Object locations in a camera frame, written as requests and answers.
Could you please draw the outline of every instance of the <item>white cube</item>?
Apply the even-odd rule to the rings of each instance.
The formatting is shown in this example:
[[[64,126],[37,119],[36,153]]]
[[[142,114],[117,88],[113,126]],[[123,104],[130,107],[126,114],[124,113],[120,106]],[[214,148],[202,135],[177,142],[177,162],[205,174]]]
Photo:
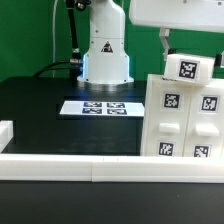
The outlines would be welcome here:
[[[214,58],[185,54],[168,55],[164,78],[207,85],[212,78]]]

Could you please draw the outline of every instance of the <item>white paper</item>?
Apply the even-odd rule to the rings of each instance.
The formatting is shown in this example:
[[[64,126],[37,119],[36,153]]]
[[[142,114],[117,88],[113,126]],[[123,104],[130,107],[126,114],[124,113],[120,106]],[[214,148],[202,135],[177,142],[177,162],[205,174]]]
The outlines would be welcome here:
[[[65,101],[61,115],[144,117],[142,103]]]

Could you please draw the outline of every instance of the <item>black table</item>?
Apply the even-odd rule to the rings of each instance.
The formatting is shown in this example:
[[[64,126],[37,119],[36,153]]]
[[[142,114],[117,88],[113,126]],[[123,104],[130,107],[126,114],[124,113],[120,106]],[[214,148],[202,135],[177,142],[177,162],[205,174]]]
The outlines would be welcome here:
[[[67,79],[8,79],[0,84],[0,118],[15,121],[15,138],[4,153],[138,155],[142,119],[67,117],[58,112],[65,99],[144,102],[144,94],[141,82],[132,90],[98,93],[77,89]],[[223,184],[0,181],[0,201],[0,221],[5,224],[224,220]]]
[[[10,78],[0,85],[0,119],[15,138],[3,153],[139,155],[142,117],[62,116],[65,100],[140,102],[145,82],[119,92],[76,87],[70,79]]]

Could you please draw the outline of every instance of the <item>wall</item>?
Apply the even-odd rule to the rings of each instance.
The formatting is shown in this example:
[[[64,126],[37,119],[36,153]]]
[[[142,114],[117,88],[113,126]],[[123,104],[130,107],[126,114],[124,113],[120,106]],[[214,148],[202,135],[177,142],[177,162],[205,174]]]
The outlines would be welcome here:
[[[115,0],[122,5],[122,0]],[[131,58],[130,72],[137,80],[145,80],[148,73],[162,74],[163,49],[159,29],[134,27],[128,18],[130,0],[124,0],[126,20],[125,49]],[[52,11],[54,0],[23,0],[13,5],[1,0],[0,7],[0,81],[12,76],[31,76],[52,62]],[[88,10],[75,12],[80,49],[85,53],[89,45]],[[67,12],[59,0],[56,18],[57,60],[69,59],[71,43]],[[224,34],[173,31],[171,45],[178,52],[215,56],[224,50]],[[215,69],[215,77],[224,71]]]

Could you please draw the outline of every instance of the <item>white box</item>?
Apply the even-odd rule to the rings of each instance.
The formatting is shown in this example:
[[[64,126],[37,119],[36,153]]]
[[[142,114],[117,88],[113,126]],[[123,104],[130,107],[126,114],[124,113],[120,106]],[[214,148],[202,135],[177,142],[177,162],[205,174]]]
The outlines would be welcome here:
[[[171,54],[167,56],[164,78],[207,85],[212,78],[214,58]]]
[[[182,156],[192,87],[149,75],[141,155]]]
[[[0,121],[0,153],[13,137],[13,122]]]
[[[224,139],[224,80],[192,91],[184,156],[220,157]]]

